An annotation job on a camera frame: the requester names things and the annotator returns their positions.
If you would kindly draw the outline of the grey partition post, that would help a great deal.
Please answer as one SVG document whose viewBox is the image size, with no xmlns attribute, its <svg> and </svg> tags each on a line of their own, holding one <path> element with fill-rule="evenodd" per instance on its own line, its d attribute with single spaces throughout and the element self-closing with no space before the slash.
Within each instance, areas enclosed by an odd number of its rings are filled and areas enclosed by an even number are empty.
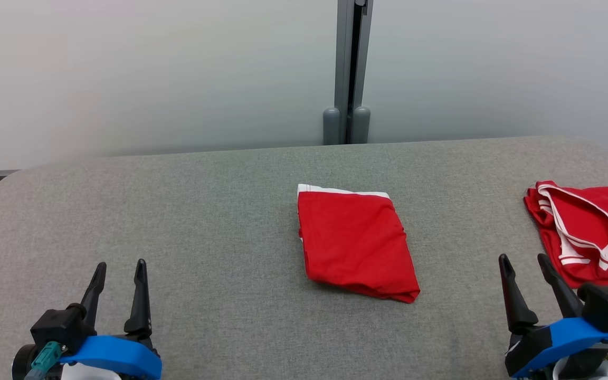
<svg viewBox="0 0 608 380">
<path fill-rule="evenodd" d="M 364 106 L 365 72 L 374 0 L 336 0 L 335 103 L 340 144 L 350 144 L 352 111 Z"/>
</svg>

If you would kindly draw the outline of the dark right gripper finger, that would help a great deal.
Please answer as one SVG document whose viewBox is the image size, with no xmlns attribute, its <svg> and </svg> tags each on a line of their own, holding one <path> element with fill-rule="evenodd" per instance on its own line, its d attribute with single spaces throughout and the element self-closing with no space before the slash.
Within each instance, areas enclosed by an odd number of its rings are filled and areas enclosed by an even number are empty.
<svg viewBox="0 0 608 380">
<path fill-rule="evenodd" d="M 537 315 L 528 308 L 516 282 L 516 272 L 507 255 L 498 257 L 505 313 L 512 334 L 527 334 L 538 324 Z"/>
<path fill-rule="evenodd" d="M 545 281 L 553 290 L 562 317 L 581 317 L 584 307 L 583 303 L 555 269 L 550 261 L 550 257 L 545 253 L 540 253 L 537 256 L 537 261 Z"/>
</svg>

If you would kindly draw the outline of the red shorts with white trim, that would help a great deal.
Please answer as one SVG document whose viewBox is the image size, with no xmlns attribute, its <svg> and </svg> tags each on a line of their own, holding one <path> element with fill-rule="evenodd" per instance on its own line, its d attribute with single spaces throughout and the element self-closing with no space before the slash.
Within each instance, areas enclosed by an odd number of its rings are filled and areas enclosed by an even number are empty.
<svg viewBox="0 0 608 380">
<path fill-rule="evenodd" d="M 313 282 L 408 305 L 420 295 L 407 234 L 388 193 L 299 184 L 297 215 Z"/>
</svg>

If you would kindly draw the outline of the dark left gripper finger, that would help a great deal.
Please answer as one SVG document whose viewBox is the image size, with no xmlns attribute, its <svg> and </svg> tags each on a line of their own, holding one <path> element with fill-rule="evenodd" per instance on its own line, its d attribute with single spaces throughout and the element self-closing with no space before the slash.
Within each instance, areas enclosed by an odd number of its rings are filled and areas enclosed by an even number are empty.
<svg viewBox="0 0 608 380">
<path fill-rule="evenodd" d="M 128 337 L 149 338 L 152 334 L 150 321 L 149 278 L 147 265 L 143 258 L 137 262 L 134 274 L 134 296 L 129 318 L 123 331 Z"/>
<path fill-rule="evenodd" d="M 99 262 L 81 301 L 81 304 L 86 310 L 83 321 L 85 325 L 90 326 L 92 329 L 94 329 L 97 316 L 99 296 L 105 286 L 106 272 L 107 264 L 105 262 Z"/>
</svg>

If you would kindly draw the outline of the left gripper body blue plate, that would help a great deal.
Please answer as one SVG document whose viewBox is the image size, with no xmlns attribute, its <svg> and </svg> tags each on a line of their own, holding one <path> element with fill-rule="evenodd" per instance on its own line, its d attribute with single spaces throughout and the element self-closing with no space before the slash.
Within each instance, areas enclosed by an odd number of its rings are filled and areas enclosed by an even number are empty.
<svg viewBox="0 0 608 380">
<path fill-rule="evenodd" d="M 39 350 L 35 344 L 20 348 L 12 361 L 12 380 L 24 380 Z M 62 354 L 46 380 L 161 380 L 162 369 L 162 359 L 145 345 L 94 335 L 76 354 Z"/>
</svg>

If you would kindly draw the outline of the grey cylindrical post foot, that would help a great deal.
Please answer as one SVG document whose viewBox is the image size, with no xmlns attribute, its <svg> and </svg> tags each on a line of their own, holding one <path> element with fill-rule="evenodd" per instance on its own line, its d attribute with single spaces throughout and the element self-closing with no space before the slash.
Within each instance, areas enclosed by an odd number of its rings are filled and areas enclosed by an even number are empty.
<svg viewBox="0 0 608 380">
<path fill-rule="evenodd" d="M 340 144 L 341 115 L 337 108 L 328 108 L 322 113 L 323 145 Z"/>
<path fill-rule="evenodd" d="M 366 144 L 368 142 L 371 113 L 369 108 L 361 106 L 351 113 L 351 130 L 348 133 L 350 144 Z"/>
</svg>

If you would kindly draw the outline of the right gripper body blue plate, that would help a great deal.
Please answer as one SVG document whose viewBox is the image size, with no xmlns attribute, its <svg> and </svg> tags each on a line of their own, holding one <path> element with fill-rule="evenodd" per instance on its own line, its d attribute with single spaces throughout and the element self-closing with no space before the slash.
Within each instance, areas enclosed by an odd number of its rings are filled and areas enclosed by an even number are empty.
<svg viewBox="0 0 608 380">
<path fill-rule="evenodd" d="M 562 318 L 523 335 L 511 335 L 505 368 L 511 378 L 529 378 L 532 373 L 608 341 L 602 331 L 584 318 Z"/>
</svg>

